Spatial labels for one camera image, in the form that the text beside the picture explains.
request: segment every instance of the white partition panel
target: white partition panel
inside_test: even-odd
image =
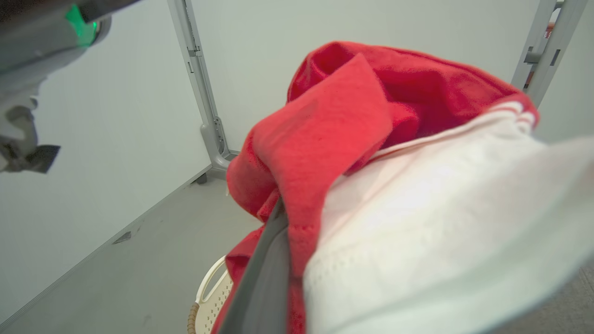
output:
[[[285,104],[293,73],[332,40],[414,49],[511,81],[538,0],[192,0],[231,150]]]
[[[40,140],[62,149],[47,175],[0,175],[0,323],[210,164],[164,0],[114,15],[39,103]]]
[[[535,136],[556,142],[594,135],[594,1],[588,1],[539,106]]]

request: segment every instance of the red cloth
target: red cloth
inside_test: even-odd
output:
[[[263,222],[283,197],[292,262],[291,333],[305,333],[302,275],[334,180],[362,168],[380,148],[464,124],[506,98],[521,101],[538,117],[529,99],[508,83],[423,53],[333,42],[305,58],[285,107],[254,126],[227,173],[233,198]],[[235,284],[213,333],[262,231],[250,233],[227,255]]]

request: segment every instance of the laundry basket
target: laundry basket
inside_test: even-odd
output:
[[[229,272],[221,275],[217,283],[204,296],[206,287],[214,274],[225,265],[225,257],[221,257],[208,270],[196,294],[196,302],[192,305],[188,316],[188,334],[209,334],[213,328],[214,320],[217,319],[223,303],[229,296],[233,282],[229,276]]]

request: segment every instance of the brown wrapped basket handle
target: brown wrapped basket handle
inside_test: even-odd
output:
[[[198,303],[194,303],[192,308],[189,310],[188,316],[188,334],[196,334],[196,314],[198,314],[198,309],[200,306]]]

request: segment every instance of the red and white garment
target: red and white garment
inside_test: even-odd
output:
[[[594,250],[594,137],[547,146],[516,101],[339,178],[303,278],[307,332],[482,333]]]

